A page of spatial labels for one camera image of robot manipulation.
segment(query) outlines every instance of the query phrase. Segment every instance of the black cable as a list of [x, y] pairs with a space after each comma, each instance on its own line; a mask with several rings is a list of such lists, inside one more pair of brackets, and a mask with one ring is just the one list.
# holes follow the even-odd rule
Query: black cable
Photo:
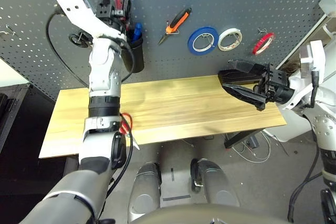
[[127, 130], [130, 133], [130, 151], [128, 153], [128, 157], [127, 157], [127, 160], [125, 162], [125, 165], [124, 165], [123, 169], [121, 170], [119, 176], [115, 179], [114, 183], [112, 184], [112, 186], [107, 191], [106, 198], [110, 196], [111, 192], [115, 189], [115, 187], [117, 186], [118, 182], [121, 180], [121, 177], [126, 172], [126, 169], [127, 169], [128, 165], [130, 164], [132, 153], [133, 153], [133, 135], [132, 135], [132, 130], [131, 130], [128, 122], [125, 120], [124, 116], [122, 114], [120, 114], [120, 116], [121, 116], [122, 120], [125, 122]]
[[69, 66], [64, 62], [64, 60], [61, 58], [61, 56], [58, 54], [58, 52], [56, 51], [56, 49], [54, 48], [51, 40], [50, 40], [50, 35], [49, 35], [49, 26], [50, 26], [50, 22], [53, 19], [53, 17], [57, 14], [61, 14], [60, 11], [55, 11], [53, 14], [51, 14], [47, 20], [47, 24], [46, 24], [46, 38], [47, 41], [49, 43], [49, 46], [51, 47], [52, 51], [54, 52], [54, 54], [56, 55], [56, 57], [59, 59], [59, 61], [62, 63], [62, 65], [70, 72], [70, 74], [72, 74], [73, 77], [76, 78], [76, 80], [78, 80], [84, 87], [88, 88], [89, 86], [82, 80], [80, 79], [70, 68]]
[[287, 214], [287, 220], [291, 223], [294, 222], [293, 216], [294, 216], [294, 205], [295, 202], [297, 200], [297, 198], [299, 197], [301, 191], [303, 190], [303, 187], [310, 181], [312, 181], [313, 179], [319, 177], [322, 175], [322, 173], [318, 173], [312, 177], [311, 174], [316, 166], [317, 160], [319, 158], [320, 155], [320, 149], [317, 145], [317, 138], [315, 133], [312, 131], [312, 135], [313, 135], [313, 140], [316, 143], [316, 154], [315, 154], [315, 158], [313, 160], [313, 163], [311, 164], [308, 174], [306, 175], [305, 179], [303, 180], [303, 182], [293, 191], [292, 195], [290, 196], [290, 200], [289, 200], [289, 205], [288, 205], [288, 214]]
[[133, 74], [133, 72], [135, 70], [135, 56], [134, 56], [134, 53], [133, 53], [132, 48], [130, 47], [130, 45], [127, 42], [125, 42], [125, 41], [122, 41], [122, 42], [123, 42], [124, 46], [126, 47], [128, 53], [132, 57], [132, 68], [131, 68], [131, 71], [121, 80], [121, 82], [124, 82], [124, 81], [126, 81], [129, 78], [129, 76], [131, 76]]
[[317, 90], [319, 88], [319, 80], [320, 79], [320, 72], [319, 71], [312, 71], [311, 72], [311, 84], [313, 89], [311, 91], [310, 97], [310, 104], [306, 104], [306, 108], [314, 108], [315, 107], [315, 98], [317, 94]]

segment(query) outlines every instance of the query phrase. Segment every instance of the light wood plank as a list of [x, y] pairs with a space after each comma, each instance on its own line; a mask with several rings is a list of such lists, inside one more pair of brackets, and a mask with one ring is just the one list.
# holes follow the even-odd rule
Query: light wood plank
[[[77, 154], [88, 115], [88, 89], [61, 90], [40, 158]], [[262, 112], [226, 93], [217, 76], [123, 84], [121, 111], [139, 145], [284, 125], [274, 103]]]

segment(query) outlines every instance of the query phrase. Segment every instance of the red tool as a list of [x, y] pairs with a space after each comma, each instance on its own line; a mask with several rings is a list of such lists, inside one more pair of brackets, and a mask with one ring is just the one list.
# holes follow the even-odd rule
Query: red tool
[[[129, 113], [121, 113], [121, 114], [122, 114], [124, 117], [128, 117], [128, 118], [129, 118], [129, 121], [130, 121], [129, 126], [130, 126], [130, 128], [132, 129], [132, 128], [133, 128], [133, 119], [132, 119], [132, 116], [131, 116]], [[127, 128], [127, 125], [126, 125], [126, 123], [124, 122], [124, 120], [121, 121], [121, 127], [120, 127], [119, 131], [120, 131], [122, 134], [124, 134], [124, 135], [128, 134], [128, 128]]]
[[[132, 116], [129, 113], [121, 113], [123, 115], [123, 117], [128, 117], [129, 118], [129, 127], [132, 130], [133, 128], [133, 119]], [[129, 139], [130, 137], [130, 133], [127, 127], [127, 124], [124, 120], [121, 120], [121, 127], [119, 128], [119, 131], [121, 132], [121, 134], [124, 134], [125, 136], [127, 136]], [[133, 138], [133, 145], [135, 148], [137, 148], [138, 150], [140, 150], [138, 143], [136, 142], [134, 136], [132, 136]]]

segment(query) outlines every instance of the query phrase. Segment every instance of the blue marker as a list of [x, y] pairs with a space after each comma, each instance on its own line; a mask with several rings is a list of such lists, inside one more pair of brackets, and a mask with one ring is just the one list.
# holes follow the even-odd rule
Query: blue marker
[[132, 42], [135, 42], [140, 38], [141, 30], [142, 30], [141, 23], [136, 23]]

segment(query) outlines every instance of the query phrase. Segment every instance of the tape roll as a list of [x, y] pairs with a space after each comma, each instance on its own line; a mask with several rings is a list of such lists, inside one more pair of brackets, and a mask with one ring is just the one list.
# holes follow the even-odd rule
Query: tape roll
[[274, 38], [275, 38], [274, 33], [268, 33], [265, 36], [263, 36], [263, 38], [261, 38], [261, 40], [258, 41], [258, 43], [256, 43], [255, 47], [253, 48], [252, 53], [254, 55], [258, 55], [261, 52], [263, 52], [266, 48], [269, 47], [269, 45], [271, 45]]
[[[196, 48], [195, 41], [200, 37], [206, 37], [209, 41], [209, 45], [204, 48]], [[218, 33], [212, 27], [202, 27], [194, 31], [188, 40], [188, 49], [192, 54], [195, 55], [205, 55], [215, 49], [216, 45], [218, 44]]]
[[[226, 36], [229, 36], [229, 35], [235, 35], [236, 37], [236, 41], [233, 42], [231, 45], [229, 46], [222, 46], [222, 40], [226, 37]], [[227, 29], [226, 31], [222, 32], [219, 36], [219, 41], [218, 41], [218, 48], [221, 50], [221, 51], [230, 51], [232, 49], [235, 49], [239, 44], [240, 42], [242, 41], [243, 39], [243, 35], [242, 33], [240, 32], [239, 29], [237, 28], [230, 28], [230, 29]]]

